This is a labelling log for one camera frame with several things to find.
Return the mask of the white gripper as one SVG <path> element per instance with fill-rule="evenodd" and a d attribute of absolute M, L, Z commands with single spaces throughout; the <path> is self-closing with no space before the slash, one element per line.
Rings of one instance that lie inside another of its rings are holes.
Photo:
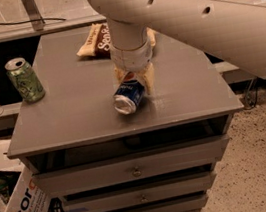
<path fill-rule="evenodd" d="M 143 46 L 131 50 L 121 50 L 111 45 L 110 56 L 116 65 L 114 67 L 116 80 L 121 83 L 126 76 L 126 71 L 137 72 L 138 81 L 143 84 L 146 93 L 150 95 L 153 92 L 155 79 L 154 65 L 150 62 L 152 55 L 150 40 L 146 40 Z"/>

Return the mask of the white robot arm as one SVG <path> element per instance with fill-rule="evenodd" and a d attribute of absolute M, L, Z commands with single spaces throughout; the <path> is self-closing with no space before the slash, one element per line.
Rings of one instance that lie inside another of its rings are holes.
<path fill-rule="evenodd" d="M 266 0 L 88 0 L 106 17 L 117 67 L 139 72 L 151 50 L 146 29 L 266 79 Z"/>

